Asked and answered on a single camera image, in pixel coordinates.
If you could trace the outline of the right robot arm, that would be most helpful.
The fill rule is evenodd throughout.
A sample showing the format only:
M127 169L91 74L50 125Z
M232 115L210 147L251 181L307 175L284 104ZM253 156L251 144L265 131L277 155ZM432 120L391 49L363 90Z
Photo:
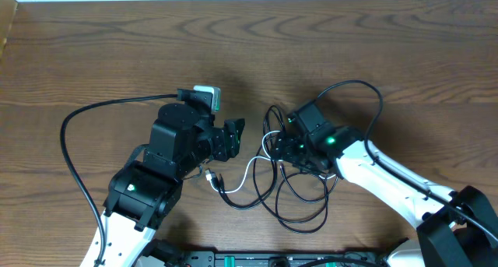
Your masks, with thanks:
M310 101L288 115L271 158L310 172L334 170L366 189L417 233L384 257L389 266L495 266L497 214L470 185L460 191L429 181L382 153L350 126L335 127Z

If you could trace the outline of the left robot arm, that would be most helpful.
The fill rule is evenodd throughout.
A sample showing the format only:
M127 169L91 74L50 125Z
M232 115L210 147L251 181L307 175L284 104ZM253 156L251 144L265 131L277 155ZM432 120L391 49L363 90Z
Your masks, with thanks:
M98 236L82 261L93 266L104 248L103 266L132 266L181 196L184 177L205 160L226 162L240 149L243 118L213 124L204 104L166 104L154 121L148 145L135 149L113 176Z

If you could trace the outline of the cardboard side panel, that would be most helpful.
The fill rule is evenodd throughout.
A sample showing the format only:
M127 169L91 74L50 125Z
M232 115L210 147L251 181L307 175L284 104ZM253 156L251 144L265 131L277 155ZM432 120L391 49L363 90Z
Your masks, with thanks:
M0 0L0 56L3 56L17 6L16 0Z

